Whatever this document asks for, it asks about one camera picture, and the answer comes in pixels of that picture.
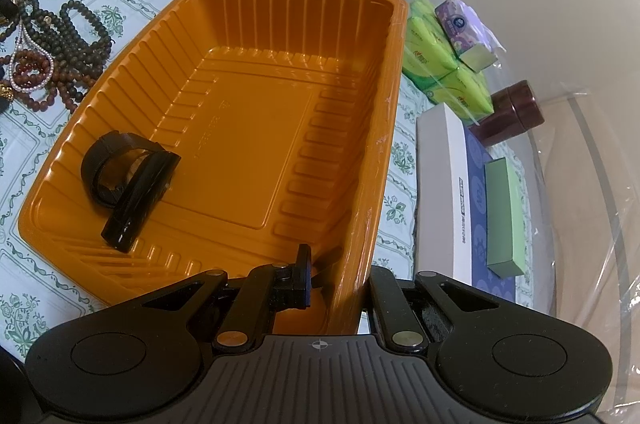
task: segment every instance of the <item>green floral pattern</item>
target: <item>green floral pattern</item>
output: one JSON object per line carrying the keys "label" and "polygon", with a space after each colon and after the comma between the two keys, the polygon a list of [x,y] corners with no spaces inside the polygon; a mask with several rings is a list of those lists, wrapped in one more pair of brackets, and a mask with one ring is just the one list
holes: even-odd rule
{"label": "green floral pattern", "polygon": [[4,295],[0,295],[0,312],[4,316],[4,337],[14,342],[17,352],[26,356],[41,335],[49,327],[44,317],[36,312],[39,300],[35,296],[22,294],[22,299],[18,295],[9,296],[6,301]]}
{"label": "green floral pattern", "polygon": [[99,11],[94,11],[94,13],[98,15],[111,37],[122,38],[124,32],[122,24],[127,17],[120,12],[118,6],[103,6]]}
{"label": "green floral pattern", "polygon": [[387,220],[393,220],[396,224],[406,224],[406,220],[404,219],[404,208],[406,204],[398,202],[398,197],[395,195],[391,197],[385,195],[384,205],[390,208],[386,211]]}
{"label": "green floral pattern", "polygon": [[408,105],[398,105],[402,112],[404,112],[404,118],[410,121],[411,123],[415,123],[415,112]]}
{"label": "green floral pattern", "polygon": [[415,159],[411,155],[409,145],[406,143],[394,143],[391,147],[391,158],[393,163],[405,175],[413,175],[415,171]]}

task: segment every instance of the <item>book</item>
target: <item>book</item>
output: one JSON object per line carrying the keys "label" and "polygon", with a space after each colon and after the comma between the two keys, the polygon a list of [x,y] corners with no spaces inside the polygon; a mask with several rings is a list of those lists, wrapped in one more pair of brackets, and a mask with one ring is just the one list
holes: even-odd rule
{"label": "book", "polygon": [[515,279],[487,266],[484,147],[446,105],[417,122],[418,210],[415,271],[436,271],[515,301]]}

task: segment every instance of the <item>white box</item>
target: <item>white box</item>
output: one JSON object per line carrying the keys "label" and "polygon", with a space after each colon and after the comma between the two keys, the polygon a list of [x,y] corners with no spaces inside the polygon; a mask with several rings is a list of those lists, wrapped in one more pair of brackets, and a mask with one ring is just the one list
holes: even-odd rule
{"label": "white box", "polygon": [[465,128],[446,105],[417,121],[418,212],[415,271],[472,284]]}

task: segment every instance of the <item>plastic wrap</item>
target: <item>plastic wrap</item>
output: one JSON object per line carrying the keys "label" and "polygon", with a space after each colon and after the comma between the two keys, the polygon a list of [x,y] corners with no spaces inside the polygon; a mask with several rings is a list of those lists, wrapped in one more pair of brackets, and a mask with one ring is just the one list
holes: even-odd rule
{"label": "plastic wrap", "polygon": [[402,72],[434,103],[446,103],[467,123],[492,114],[482,72],[475,73],[456,55],[430,0],[407,0],[409,17]]}
{"label": "plastic wrap", "polygon": [[[530,78],[512,72],[508,60],[507,53],[484,70],[491,93]],[[545,123],[507,143],[526,175],[532,307],[606,345],[614,371],[598,416],[608,424],[637,424],[640,145],[634,113],[640,86],[636,75],[602,80],[597,88],[591,82],[588,90],[581,81],[560,82],[564,93],[540,104]]]}
{"label": "plastic wrap", "polygon": [[[627,81],[635,89],[632,77]],[[555,315],[600,339],[613,380],[607,423],[640,422],[640,204],[631,96],[617,86],[542,105],[534,130],[555,240]]]}

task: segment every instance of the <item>black strap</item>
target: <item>black strap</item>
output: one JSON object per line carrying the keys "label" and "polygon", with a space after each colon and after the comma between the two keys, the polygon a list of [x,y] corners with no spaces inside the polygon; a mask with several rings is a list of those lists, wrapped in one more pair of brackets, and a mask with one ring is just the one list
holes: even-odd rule
{"label": "black strap", "polygon": [[4,16],[8,22],[18,18],[18,6],[12,0],[0,0],[0,14]]}
{"label": "black strap", "polygon": [[100,184],[100,173],[104,166],[111,159],[134,149],[152,152],[164,151],[164,148],[159,143],[153,143],[140,135],[119,133],[119,131],[113,130],[105,133],[95,141],[87,153],[84,154],[80,167],[80,176],[91,197],[101,206],[114,208],[125,188],[125,184],[119,184],[112,190]]}

